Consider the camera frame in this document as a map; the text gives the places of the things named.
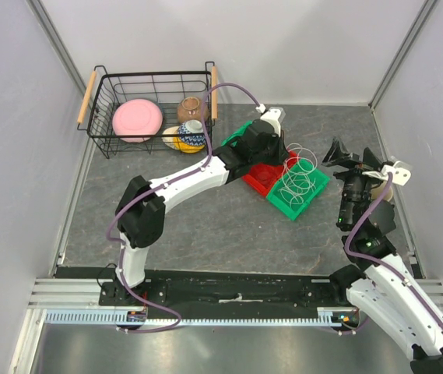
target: wire basket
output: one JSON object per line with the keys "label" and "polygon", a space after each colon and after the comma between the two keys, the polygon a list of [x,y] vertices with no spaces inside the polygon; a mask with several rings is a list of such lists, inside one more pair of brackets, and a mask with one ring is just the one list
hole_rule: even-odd
{"label": "wire basket", "polygon": [[[90,119],[84,129],[86,109],[90,102],[90,95],[97,78],[101,73],[100,83],[91,106]],[[178,72],[127,72],[109,74],[105,66],[98,65],[92,72],[90,82],[86,88],[83,104],[78,117],[78,130],[86,131],[93,139],[104,156],[118,152],[156,150],[189,151],[188,145],[178,141],[177,136],[163,134],[164,130],[179,126],[178,105],[186,97],[202,99],[212,84],[216,84],[216,68],[214,62],[206,62],[205,70],[178,71]],[[123,103],[134,99],[147,99],[157,104],[163,114],[162,125],[157,134],[129,134],[118,136],[112,127],[112,118],[115,111]],[[209,139],[213,138],[213,126],[217,118],[216,91],[209,95],[209,117],[206,120]],[[203,132],[185,134],[183,136],[202,136]],[[141,143],[126,141],[127,138],[148,138]]]}

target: blue patterned bowl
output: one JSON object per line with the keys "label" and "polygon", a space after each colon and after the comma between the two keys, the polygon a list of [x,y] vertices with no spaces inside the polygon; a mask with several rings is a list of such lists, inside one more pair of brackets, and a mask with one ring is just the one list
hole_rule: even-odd
{"label": "blue patterned bowl", "polygon": [[204,135],[194,135],[194,136],[182,136],[188,134],[197,134],[202,132],[202,123],[196,119],[191,119],[190,121],[183,122],[178,129],[178,135],[180,140],[188,144],[189,146],[203,146],[206,144],[206,137]]}

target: white wall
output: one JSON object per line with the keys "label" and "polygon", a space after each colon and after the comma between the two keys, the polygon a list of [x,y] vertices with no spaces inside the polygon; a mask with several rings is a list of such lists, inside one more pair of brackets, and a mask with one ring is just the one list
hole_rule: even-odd
{"label": "white wall", "polygon": [[423,0],[43,3],[85,79],[97,64],[139,72],[214,60],[223,81],[260,101],[310,104],[367,103]]}
{"label": "white wall", "polygon": [[401,192],[429,277],[443,281],[443,2],[382,99],[377,117],[389,153],[413,165]]}
{"label": "white wall", "polygon": [[0,0],[0,373],[54,258],[83,150],[80,103],[28,5]]}

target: red tray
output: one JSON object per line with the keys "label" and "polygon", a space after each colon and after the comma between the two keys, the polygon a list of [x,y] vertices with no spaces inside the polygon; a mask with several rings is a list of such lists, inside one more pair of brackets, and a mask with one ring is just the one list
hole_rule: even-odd
{"label": "red tray", "polygon": [[[289,169],[297,163],[297,154],[290,151],[289,160],[286,161]],[[254,165],[248,174],[242,177],[248,185],[259,192],[259,195],[266,197],[275,183],[282,178],[283,165],[269,166],[266,164]]]}

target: basket handle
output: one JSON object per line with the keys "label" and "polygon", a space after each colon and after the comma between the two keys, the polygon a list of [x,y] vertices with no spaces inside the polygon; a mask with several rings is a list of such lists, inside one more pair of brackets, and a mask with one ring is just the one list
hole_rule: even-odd
{"label": "basket handle", "polygon": [[[216,66],[211,69],[211,87],[214,87],[218,82],[218,70]],[[214,90],[211,93],[211,118],[218,119],[218,91]]]}
{"label": "basket handle", "polygon": [[86,110],[88,109],[88,103],[90,102],[90,95],[97,77],[97,71],[93,70],[91,72],[90,81],[86,87],[86,92],[84,93],[83,103],[81,104],[81,109],[79,109],[78,115],[78,125],[81,125],[84,121],[84,116],[86,115]]}

